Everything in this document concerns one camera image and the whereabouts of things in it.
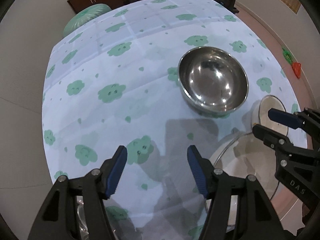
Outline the small white enamel bowl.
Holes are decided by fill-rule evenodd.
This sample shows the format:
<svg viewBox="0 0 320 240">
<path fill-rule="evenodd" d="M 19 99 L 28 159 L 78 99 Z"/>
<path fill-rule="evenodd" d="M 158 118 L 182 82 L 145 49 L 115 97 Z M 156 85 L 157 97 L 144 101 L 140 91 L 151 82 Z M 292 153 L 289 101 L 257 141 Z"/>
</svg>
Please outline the small white enamel bowl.
<svg viewBox="0 0 320 240">
<path fill-rule="evenodd" d="M 275 109 L 276 111 L 271 111 L 271 116 L 278 112 L 286 112 L 284 104 L 274 95 L 264 96 L 259 102 L 256 102 L 253 108 L 251 126 L 256 124 L 265 126 L 275 132 L 278 132 L 284 136 L 288 135 L 289 128 L 283 124 L 280 124 L 269 117 L 269 111 Z"/>
</svg>

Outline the large white enamel bowl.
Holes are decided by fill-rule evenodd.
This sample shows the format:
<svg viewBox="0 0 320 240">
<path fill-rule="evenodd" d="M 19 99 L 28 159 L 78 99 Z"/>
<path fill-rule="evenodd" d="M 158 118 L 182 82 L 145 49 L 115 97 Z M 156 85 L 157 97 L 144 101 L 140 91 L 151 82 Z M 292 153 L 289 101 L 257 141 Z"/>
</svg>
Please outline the large white enamel bowl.
<svg viewBox="0 0 320 240">
<path fill-rule="evenodd" d="M 209 160 L 215 168 L 222 169 L 230 176 L 246 178 L 254 175 L 270 200 L 276 194 L 279 181 L 274 176 L 275 152 L 252 132 L 239 133 L 224 142 Z"/>
</svg>

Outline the small steel bowl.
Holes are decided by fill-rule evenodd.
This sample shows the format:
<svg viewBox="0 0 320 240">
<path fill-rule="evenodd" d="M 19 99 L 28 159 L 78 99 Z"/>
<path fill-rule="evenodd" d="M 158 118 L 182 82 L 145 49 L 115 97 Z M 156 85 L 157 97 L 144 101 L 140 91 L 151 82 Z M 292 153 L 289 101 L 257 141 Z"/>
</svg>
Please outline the small steel bowl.
<svg viewBox="0 0 320 240">
<path fill-rule="evenodd" d="M 224 116 L 239 109 L 249 92 L 247 74 L 231 54 L 215 47 L 187 51 L 177 67 L 184 100 L 193 109 Z"/>
</svg>

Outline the orange toy on floor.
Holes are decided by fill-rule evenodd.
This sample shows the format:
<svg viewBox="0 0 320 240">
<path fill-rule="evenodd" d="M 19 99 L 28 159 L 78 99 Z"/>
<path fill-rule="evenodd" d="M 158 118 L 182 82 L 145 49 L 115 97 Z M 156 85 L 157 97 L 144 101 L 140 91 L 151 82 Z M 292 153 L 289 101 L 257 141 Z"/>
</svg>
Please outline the orange toy on floor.
<svg viewBox="0 0 320 240">
<path fill-rule="evenodd" d="M 292 69 L 293 69 L 295 76 L 298 79 L 300 79 L 301 78 L 301 70 L 302 70 L 301 64 L 299 62 L 293 62 L 291 66 L 292 66 Z"/>
</svg>

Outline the green toy on floor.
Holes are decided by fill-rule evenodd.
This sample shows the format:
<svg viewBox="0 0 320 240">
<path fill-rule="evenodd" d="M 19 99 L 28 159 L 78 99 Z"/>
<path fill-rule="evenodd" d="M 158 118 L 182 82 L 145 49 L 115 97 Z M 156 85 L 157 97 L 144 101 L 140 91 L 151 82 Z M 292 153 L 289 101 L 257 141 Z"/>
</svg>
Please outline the green toy on floor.
<svg viewBox="0 0 320 240">
<path fill-rule="evenodd" d="M 285 60 L 288 62 L 288 64 L 292 65 L 293 64 L 292 55 L 285 47 L 282 47 L 282 54 Z"/>
</svg>

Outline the cloud pattern tablecloth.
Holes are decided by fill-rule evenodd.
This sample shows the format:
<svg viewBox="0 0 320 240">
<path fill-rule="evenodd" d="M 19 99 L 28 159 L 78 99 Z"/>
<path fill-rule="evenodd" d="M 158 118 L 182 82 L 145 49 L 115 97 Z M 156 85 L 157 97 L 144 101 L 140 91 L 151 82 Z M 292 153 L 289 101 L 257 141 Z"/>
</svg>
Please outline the cloud pattern tablecloth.
<svg viewBox="0 0 320 240">
<path fill-rule="evenodd" d="M 243 66 L 245 103 L 204 116 L 182 98 L 181 57 L 200 46 L 223 49 Z M 106 211 L 121 239 L 197 239 L 206 213 L 187 161 L 205 158 L 251 129 L 256 104 L 279 98 L 300 109 L 280 64 L 263 41 L 213 0 L 144 0 L 112 10 L 52 49 L 43 89 L 44 150 L 52 180 L 101 166 L 118 146 L 128 160 Z"/>
</svg>

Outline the green plastic stool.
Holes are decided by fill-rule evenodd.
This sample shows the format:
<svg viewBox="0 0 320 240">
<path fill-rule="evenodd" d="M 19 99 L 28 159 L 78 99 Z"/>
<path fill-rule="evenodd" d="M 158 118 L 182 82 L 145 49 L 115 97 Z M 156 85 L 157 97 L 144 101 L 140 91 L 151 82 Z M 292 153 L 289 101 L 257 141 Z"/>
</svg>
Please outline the green plastic stool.
<svg viewBox="0 0 320 240">
<path fill-rule="evenodd" d="M 63 37 L 88 23 L 89 21 L 110 12 L 112 9 L 106 4 L 94 4 L 77 13 L 65 26 L 63 30 Z"/>
</svg>

